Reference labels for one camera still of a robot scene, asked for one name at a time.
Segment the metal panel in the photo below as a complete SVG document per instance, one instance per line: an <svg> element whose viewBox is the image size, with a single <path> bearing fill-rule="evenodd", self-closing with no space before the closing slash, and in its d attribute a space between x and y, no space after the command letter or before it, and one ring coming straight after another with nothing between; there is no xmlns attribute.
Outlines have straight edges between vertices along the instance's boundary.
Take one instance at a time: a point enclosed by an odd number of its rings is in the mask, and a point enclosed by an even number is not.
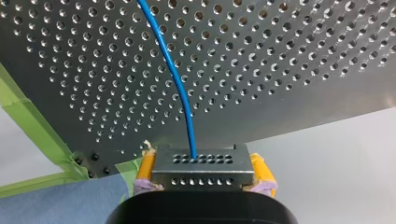
<svg viewBox="0 0 396 224"><path fill-rule="evenodd" d="M198 148L394 106L395 1L148 2ZM1 3L1 62L71 150L100 156L88 160L95 173L115 173L143 139L187 147L176 88L135 1Z"/></svg>

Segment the blue fabric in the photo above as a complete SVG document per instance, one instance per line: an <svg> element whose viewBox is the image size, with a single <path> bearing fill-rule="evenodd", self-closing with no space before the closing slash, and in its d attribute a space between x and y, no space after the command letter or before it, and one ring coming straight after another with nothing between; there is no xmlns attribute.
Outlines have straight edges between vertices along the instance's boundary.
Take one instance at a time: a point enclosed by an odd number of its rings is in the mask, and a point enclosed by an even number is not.
<svg viewBox="0 0 396 224"><path fill-rule="evenodd" d="M2 224L105 223L128 193L120 175L0 199Z"/></svg>

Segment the green tape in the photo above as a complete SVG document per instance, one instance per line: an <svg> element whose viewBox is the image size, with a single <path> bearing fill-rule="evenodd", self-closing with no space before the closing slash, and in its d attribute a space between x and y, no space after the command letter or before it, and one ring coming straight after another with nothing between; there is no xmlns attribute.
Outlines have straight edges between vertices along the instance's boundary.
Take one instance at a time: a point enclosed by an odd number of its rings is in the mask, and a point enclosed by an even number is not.
<svg viewBox="0 0 396 224"><path fill-rule="evenodd" d="M73 183L80 179L73 178L73 174L67 172L45 175L35 179L30 179L15 184L6 185L0 187L0 198L9 197L16 194L25 193L32 190L43 189L56 185L62 185L67 183Z"/></svg>
<svg viewBox="0 0 396 224"><path fill-rule="evenodd" d="M126 161L116 164L116 168L119 170L126 183L126 186L128 187L128 193L130 197L134 195L134 180L137 177L142 160L143 158L138 158L133 161Z"/></svg>
<svg viewBox="0 0 396 224"><path fill-rule="evenodd" d="M0 187L0 197L89 179L87 169L74 162L67 145L50 127L35 105L26 98L2 64L0 64L0 105L41 152L64 170L61 174Z"/></svg>

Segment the black object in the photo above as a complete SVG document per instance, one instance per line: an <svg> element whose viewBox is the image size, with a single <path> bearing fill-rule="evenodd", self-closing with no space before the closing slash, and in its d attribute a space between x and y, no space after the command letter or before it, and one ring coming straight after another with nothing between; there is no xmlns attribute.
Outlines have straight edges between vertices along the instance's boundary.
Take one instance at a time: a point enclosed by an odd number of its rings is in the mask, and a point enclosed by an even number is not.
<svg viewBox="0 0 396 224"><path fill-rule="evenodd" d="M107 224L297 224L278 201L258 193L155 191L120 204Z"/></svg>

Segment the hole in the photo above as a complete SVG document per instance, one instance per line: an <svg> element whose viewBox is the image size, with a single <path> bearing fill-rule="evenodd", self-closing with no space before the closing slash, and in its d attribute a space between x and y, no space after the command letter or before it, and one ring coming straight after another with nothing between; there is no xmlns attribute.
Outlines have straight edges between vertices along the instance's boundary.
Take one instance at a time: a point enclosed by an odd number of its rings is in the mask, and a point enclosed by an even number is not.
<svg viewBox="0 0 396 224"><path fill-rule="evenodd" d="M280 11L280 12L285 12L286 10L288 10L288 8L289 8L289 6L288 6L288 4L286 4L286 3L281 3L281 4L279 5L279 11Z"/></svg>
<svg viewBox="0 0 396 224"><path fill-rule="evenodd" d="M226 32L228 31L228 25L222 24L222 25L220 26L220 31L221 31L222 33L226 33Z"/></svg>
<svg viewBox="0 0 396 224"><path fill-rule="evenodd" d="M262 36L263 36L264 38L270 37L271 34L272 34L271 30L268 30L268 29L267 29L267 30L264 30L264 31L262 32Z"/></svg>
<svg viewBox="0 0 396 224"><path fill-rule="evenodd" d="M225 181L225 184L226 184L226 185L232 185L232 184L233 184L233 179L232 179L232 178L227 179L227 180Z"/></svg>
<svg viewBox="0 0 396 224"><path fill-rule="evenodd" d="M15 24L17 24L17 25L21 25L21 24L23 24L23 20L22 20L22 18L21 17L14 17L14 22L15 22Z"/></svg>
<svg viewBox="0 0 396 224"><path fill-rule="evenodd" d="M278 17L273 17L273 18L271 19L271 23L272 23L273 25L276 25L278 22L279 22L279 18L278 18Z"/></svg>
<svg viewBox="0 0 396 224"><path fill-rule="evenodd" d="M142 33L142 39L143 39L143 40L148 40L149 38L150 38L149 32L144 31L144 32Z"/></svg>
<svg viewBox="0 0 396 224"><path fill-rule="evenodd" d="M374 59L374 58L376 58L377 56L378 56L378 52L373 51L373 52L370 54L370 59Z"/></svg>
<svg viewBox="0 0 396 224"><path fill-rule="evenodd" d="M254 10L254 6L248 5L247 6L247 12L252 12Z"/></svg>
<svg viewBox="0 0 396 224"><path fill-rule="evenodd" d="M140 22L141 20L142 20L142 17L140 16L140 14L139 13L134 13L133 15L132 15L132 20L134 21L134 22Z"/></svg>
<svg viewBox="0 0 396 224"><path fill-rule="evenodd" d="M248 23L248 19L246 17L239 18L239 25L244 26Z"/></svg>
<svg viewBox="0 0 396 224"><path fill-rule="evenodd" d="M178 28L182 28L186 24L186 22L184 22L183 19L179 18L177 19L176 24Z"/></svg>
<svg viewBox="0 0 396 224"><path fill-rule="evenodd" d="M225 48L226 48L227 50L233 49L233 43L228 42L228 43L225 45Z"/></svg>
<svg viewBox="0 0 396 224"><path fill-rule="evenodd" d="M311 23L312 22L312 18L310 17L310 16L305 16L304 18L303 18L303 24L304 25L307 25L307 24L309 24L309 23Z"/></svg>
<svg viewBox="0 0 396 224"><path fill-rule="evenodd" d="M291 29L291 24L286 22L285 24L283 24L283 31L287 32Z"/></svg>
<svg viewBox="0 0 396 224"><path fill-rule="evenodd" d="M253 41L253 38L251 38L250 35L248 35L248 36L245 37L245 44L246 44L246 45L250 44L252 41Z"/></svg>
<svg viewBox="0 0 396 224"><path fill-rule="evenodd" d="M175 8L177 6L177 1L176 0L169 0L168 1L168 6L170 8Z"/></svg>
<svg viewBox="0 0 396 224"><path fill-rule="evenodd" d="M116 27L118 29L122 29L124 27L125 23L122 20L116 20Z"/></svg>
<svg viewBox="0 0 396 224"><path fill-rule="evenodd" d="M346 11L350 11L355 7L355 3L352 1L349 1L346 3Z"/></svg>
<svg viewBox="0 0 396 224"><path fill-rule="evenodd" d="M369 23L374 23L374 22L376 22L377 20L378 20L378 17L375 16L375 15L371 15L371 16L369 17Z"/></svg>
<svg viewBox="0 0 396 224"><path fill-rule="evenodd" d="M208 39L209 38L209 32L208 31L202 31L201 32L201 38L202 39Z"/></svg>
<svg viewBox="0 0 396 224"><path fill-rule="evenodd" d="M156 7L156 6L151 7L151 8L150 8L150 11L151 11L151 14L152 14L153 16L158 15L158 13L160 12L160 10L158 9L158 7Z"/></svg>
<svg viewBox="0 0 396 224"><path fill-rule="evenodd" d="M264 20L267 16L268 16L268 13L267 13L266 10L261 10L261 11L259 12L259 19L260 19L260 20Z"/></svg>
<svg viewBox="0 0 396 224"><path fill-rule="evenodd" d="M213 11L214 11L216 14L219 14L219 13L222 11L222 6L219 5L219 4L215 5L215 6L213 7Z"/></svg>
<svg viewBox="0 0 396 224"><path fill-rule="evenodd" d="M332 14L333 14L333 12L329 8L325 9L324 12L323 12L323 16L326 19L329 19L332 16Z"/></svg>
<svg viewBox="0 0 396 224"><path fill-rule="evenodd" d="M202 12L200 12L200 11L195 12L194 18L196 21L201 21L203 17L204 17L204 14Z"/></svg>
<svg viewBox="0 0 396 224"><path fill-rule="evenodd" d="M240 7L242 5L242 0L233 0L233 5L235 7Z"/></svg>
<svg viewBox="0 0 396 224"><path fill-rule="evenodd" d="M234 14L233 14L233 12L229 12L229 13L227 13L227 20L232 20L232 19L233 19L233 17L234 17Z"/></svg>
<svg viewBox="0 0 396 224"><path fill-rule="evenodd" d="M106 2L105 2L105 6L106 6L107 10L112 10L112 9L114 9L114 3L113 3L113 1L110 1L110 0L106 1Z"/></svg>
<svg viewBox="0 0 396 224"><path fill-rule="evenodd" d="M168 31L168 28L167 28L166 26L164 26L164 25L161 25L161 26L160 26L160 32L161 32L161 34L164 35L164 34L166 33L166 31Z"/></svg>

